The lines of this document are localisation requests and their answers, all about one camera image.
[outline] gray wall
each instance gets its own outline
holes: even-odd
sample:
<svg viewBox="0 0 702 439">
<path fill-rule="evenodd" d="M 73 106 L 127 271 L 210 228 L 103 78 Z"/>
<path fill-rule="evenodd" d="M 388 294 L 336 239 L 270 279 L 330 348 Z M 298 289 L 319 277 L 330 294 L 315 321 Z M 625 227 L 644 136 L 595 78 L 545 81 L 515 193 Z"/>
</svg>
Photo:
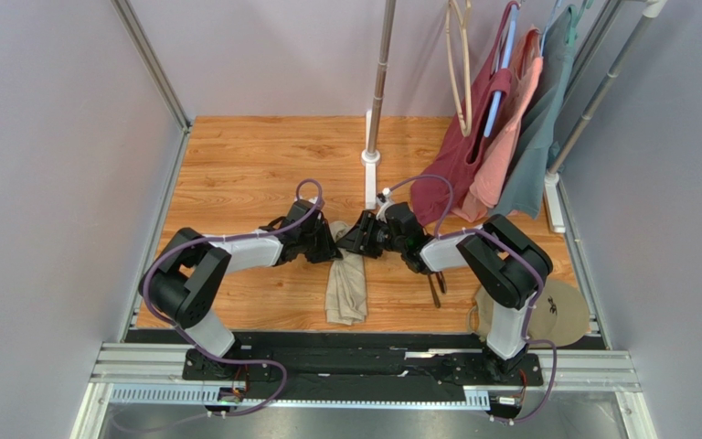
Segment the gray wall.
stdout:
<svg viewBox="0 0 702 439">
<path fill-rule="evenodd" d="M 372 103 L 383 0 L 132 3 L 190 117 L 362 115 Z M 474 75 L 508 0 L 473 3 L 468 34 Z M 594 3 L 580 24 L 581 35 L 601 9 L 601 0 Z M 533 24 L 544 26 L 553 5 L 553 0 L 529 0 L 522 7 L 519 35 Z M 398 2 L 384 114 L 454 114 L 445 6 L 439 0 Z M 457 33 L 452 41 L 461 71 Z"/>
<path fill-rule="evenodd" d="M 587 89 L 641 10 L 624 8 Z M 671 0 L 649 30 L 563 176 L 605 324 L 615 346 L 633 353 L 660 437 L 695 438 L 702 437 L 702 2 Z M 569 103 L 573 112 L 578 101 Z"/>
<path fill-rule="evenodd" d="M 109 1 L 0 2 L 0 437 L 67 437 L 179 132 Z"/>
</svg>

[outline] wood tabletop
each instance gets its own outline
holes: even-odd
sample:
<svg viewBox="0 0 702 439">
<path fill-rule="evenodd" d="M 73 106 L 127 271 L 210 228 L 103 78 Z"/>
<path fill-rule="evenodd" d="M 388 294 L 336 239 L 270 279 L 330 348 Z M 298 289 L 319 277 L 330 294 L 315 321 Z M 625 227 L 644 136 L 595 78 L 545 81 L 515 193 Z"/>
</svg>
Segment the wood tabletop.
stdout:
<svg viewBox="0 0 702 439">
<path fill-rule="evenodd" d="M 447 118 L 384 118 L 378 146 L 378 188 L 419 174 L 440 148 Z M 200 117 L 194 125 L 160 242 L 178 229 L 230 234 L 252 231 L 285 215 L 302 179 L 324 188 L 323 212 L 332 222 L 354 224 L 364 208 L 364 117 Z M 306 185 L 302 196 L 315 195 Z M 410 201 L 405 186 L 396 201 Z M 551 277 L 575 285 L 562 235 L 551 233 L 545 212 L 532 220 L 510 217 L 554 263 Z M 441 233 L 469 227 L 449 217 Z M 432 232 L 432 225 L 427 230 Z M 347 327 L 326 323 L 324 297 L 329 263 L 304 257 L 275 268 L 229 274 L 214 309 L 227 327 L 266 330 L 464 332 L 465 315 L 479 283 L 469 269 L 445 273 L 448 294 L 432 303 L 426 276 L 412 273 L 394 253 L 365 260 L 367 321 Z M 138 327 L 163 327 L 143 307 Z"/>
</svg>

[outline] beige hat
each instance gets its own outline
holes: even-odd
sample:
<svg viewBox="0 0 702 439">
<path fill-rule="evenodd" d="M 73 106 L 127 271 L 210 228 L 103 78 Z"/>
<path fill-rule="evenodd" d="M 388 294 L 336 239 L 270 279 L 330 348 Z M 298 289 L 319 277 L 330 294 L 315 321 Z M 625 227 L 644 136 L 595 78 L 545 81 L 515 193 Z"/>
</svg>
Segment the beige hat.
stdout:
<svg viewBox="0 0 702 439">
<path fill-rule="evenodd" d="M 481 340 L 492 329 L 492 314 L 495 301 L 481 287 L 475 294 L 478 310 L 478 327 L 473 331 Z M 470 314 L 468 314 L 468 329 L 470 327 Z M 527 334 L 534 340 L 551 340 L 557 346 L 567 346 L 580 340 L 589 328 L 589 307 L 586 298 L 578 288 L 553 279 L 546 280 L 546 288 L 537 299 L 536 307 L 532 310 Z M 545 348 L 546 345 L 533 345 L 533 348 Z"/>
</svg>

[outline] beige cloth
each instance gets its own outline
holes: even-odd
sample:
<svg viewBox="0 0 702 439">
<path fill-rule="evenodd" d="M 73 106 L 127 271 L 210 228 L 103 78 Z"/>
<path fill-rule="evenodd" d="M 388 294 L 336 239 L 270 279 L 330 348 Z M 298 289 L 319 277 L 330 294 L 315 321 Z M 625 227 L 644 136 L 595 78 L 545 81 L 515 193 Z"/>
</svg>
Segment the beige cloth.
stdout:
<svg viewBox="0 0 702 439">
<path fill-rule="evenodd" d="M 343 221 L 329 225 L 332 238 L 343 238 L 351 227 Z M 365 260 L 360 254 L 345 250 L 343 259 L 332 262 L 329 279 L 326 283 L 326 323 L 353 325 L 364 323 L 367 317 L 367 284 L 365 279 Z"/>
<path fill-rule="evenodd" d="M 495 301 L 481 287 L 475 294 L 475 303 L 473 309 L 478 311 L 478 327 L 475 330 L 471 327 L 468 329 L 477 334 L 481 340 L 486 340 L 486 336 L 492 330 Z M 546 288 L 535 305 L 526 331 L 533 340 L 551 340 L 558 347 L 567 346 L 590 332 L 589 306 L 586 304 L 586 298 L 572 285 L 547 279 Z M 533 348 L 546 346 L 532 345 Z"/>
</svg>

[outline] purple cable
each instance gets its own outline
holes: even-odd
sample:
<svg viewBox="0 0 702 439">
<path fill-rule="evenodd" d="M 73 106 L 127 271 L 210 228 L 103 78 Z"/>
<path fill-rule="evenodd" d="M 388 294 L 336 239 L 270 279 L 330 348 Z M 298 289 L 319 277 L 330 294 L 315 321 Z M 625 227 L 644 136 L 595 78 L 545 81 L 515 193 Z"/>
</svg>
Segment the purple cable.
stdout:
<svg viewBox="0 0 702 439">
<path fill-rule="evenodd" d="M 313 213 L 320 208 L 321 205 L 324 204 L 324 198 L 323 198 L 323 190 L 321 187 L 321 184 L 316 181 L 313 178 L 306 178 L 305 180 L 301 181 L 297 185 L 296 189 L 296 197 L 299 199 L 300 198 L 300 189 L 306 184 L 306 183 L 311 183 L 316 186 L 318 189 L 318 196 L 316 197 L 316 202 L 311 206 L 310 209 L 305 213 L 305 215 L 301 218 L 299 218 L 297 221 L 293 222 L 292 224 L 289 224 L 288 226 L 283 227 L 282 229 L 274 230 L 274 231 L 266 231 L 262 233 L 246 233 L 242 235 L 234 235 L 234 236 L 205 236 L 202 238 L 198 238 L 196 240 L 184 242 L 183 244 L 180 244 L 173 249 L 170 249 L 168 252 L 165 252 L 163 255 L 159 256 L 156 261 L 151 265 L 151 267 L 148 269 L 148 271 L 145 273 L 145 277 L 143 280 L 143 302 L 145 303 L 145 307 L 148 308 L 148 310 L 153 314 L 156 318 L 159 320 L 169 324 L 170 326 L 174 327 L 175 330 L 178 332 L 178 334 L 181 335 L 189 344 L 194 346 L 199 352 L 201 352 L 204 356 L 208 357 L 209 359 L 212 359 L 214 361 L 217 361 L 219 363 L 225 363 L 225 364 L 234 364 L 234 365 L 257 365 L 257 364 L 269 364 L 273 367 L 276 367 L 281 370 L 282 376 L 281 376 L 281 384 L 278 386 L 278 389 L 269 397 L 265 398 L 264 401 L 260 402 L 259 404 L 250 407 L 246 410 L 242 410 L 240 412 L 229 412 L 226 414 L 226 416 L 242 416 L 244 414 L 250 414 L 253 412 L 257 412 L 261 409 L 263 409 L 267 404 L 278 398 L 278 395 L 281 394 L 283 391 L 283 388 L 286 386 L 286 368 L 279 363 L 278 361 L 273 361 L 271 359 L 224 359 L 222 357 L 216 356 L 199 346 L 192 338 L 189 336 L 183 329 L 180 327 L 176 326 L 176 322 L 174 322 L 172 319 L 170 319 L 167 316 L 164 316 L 159 310 L 156 309 L 154 304 L 151 303 L 151 296 L 150 296 L 150 286 L 151 282 L 154 279 L 154 274 L 156 273 L 156 270 L 158 270 L 158 267 L 165 262 L 168 258 L 172 257 L 173 255 L 177 254 L 178 252 L 181 252 L 182 250 L 185 250 L 189 247 L 193 247 L 197 244 L 202 244 L 206 242 L 233 242 L 233 241 L 240 241 L 240 240 L 246 240 L 249 238 L 264 238 L 267 236 L 277 236 L 282 233 L 285 233 L 289 230 L 296 229 L 297 227 L 300 227 L 300 225 L 305 222 L 305 220 L 308 219 Z M 150 429 L 143 429 L 143 430 L 134 430 L 134 429 L 129 429 L 126 427 L 121 427 L 117 422 L 112 421 L 113 426 L 118 428 L 119 430 L 126 432 L 126 433 L 141 433 L 141 434 L 148 434 L 148 433 L 154 433 L 154 432 L 159 432 L 164 429 L 172 428 L 174 426 L 180 425 L 182 423 L 187 423 L 189 421 L 194 421 L 195 419 L 201 419 L 202 417 L 207 416 L 206 414 L 202 415 L 197 415 L 197 416 L 192 416 L 189 418 L 185 418 L 183 420 L 170 423 L 166 426 L 163 427 L 157 427 L 157 428 L 150 428 Z"/>
<path fill-rule="evenodd" d="M 530 303 L 534 304 L 537 299 L 540 297 L 541 294 L 543 294 L 543 290 L 546 287 L 543 283 L 543 279 L 540 277 L 540 275 L 537 273 L 537 270 L 529 264 L 520 254 L 517 252 L 514 252 L 513 249 L 505 245 L 502 241 L 500 241 L 495 235 L 489 233 L 486 230 L 483 229 L 470 229 L 470 230 L 461 230 L 461 231 L 456 231 L 454 233 L 449 233 L 441 239 L 446 239 L 446 238 L 451 238 L 454 236 L 462 236 L 462 235 L 467 235 L 475 233 L 478 235 L 483 236 L 485 239 L 490 241 L 492 244 L 496 245 L 500 249 L 502 249 L 504 252 L 507 252 L 512 258 L 514 258 L 518 263 L 522 264 L 524 268 L 532 275 L 533 278 L 535 278 L 535 282 L 537 283 L 537 290 L 535 291 L 535 295 L 532 296 L 532 301 Z M 529 327 L 529 319 L 532 317 L 532 307 L 528 306 L 526 308 L 526 314 L 524 315 L 524 325 L 521 327 L 521 338 L 527 343 L 527 344 L 536 344 L 536 343 L 542 343 L 549 345 L 551 347 L 551 351 L 553 352 L 553 360 L 551 364 L 551 379 L 548 381 L 548 387 L 546 387 L 546 394 L 543 396 L 543 400 L 540 401 L 540 404 L 537 405 L 535 410 L 533 410 L 530 414 L 527 416 L 521 417 L 521 418 L 516 418 L 515 422 L 524 422 L 527 420 L 530 420 L 535 417 L 535 415 L 540 412 L 540 410 L 543 408 L 544 405 L 546 405 L 546 401 L 548 400 L 548 397 L 551 395 L 551 390 L 554 388 L 554 381 L 557 379 L 557 345 L 554 344 L 553 341 L 551 340 L 528 340 L 527 339 L 527 329 Z M 501 423 L 509 423 L 511 420 L 501 418 L 503 421 Z"/>
<path fill-rule="evenodd" d="M 394 192 L 399 187 L 401 187 L 405 184 L 408 184 L 413 180 L 419 180 L 421 178 L 436 178 L 436 179 L 442 181 L 443 183 L 445 183 L 449 189 L 449 204 L 446 205 L 446 209 L 443 210 L 443 214 L 438 219 L 438 222 L 435 223 L 435 231 L 432 233 L 433 235 L 435 235 L 435 238 L 438 238 L 441 236 L 440 234 L 438 234 L 438 230 L 441 229 L 441 224 L 443 224 L 443 220 L 445 220 L 446 217 L 448 217 L 448 213 L 451 211 L 451 206 L 453 206 L 453 186 L 451 186 L 451 182 L 448 181 L 448 179 L 446 177 L 441 177 L 441 176 L 438 176 L 436 174 L 423 174 L 421 176 L 406 178 L 406 179 L 400 181 L 398 184 L 392 186 L 389 190 Z"/>
</svg>

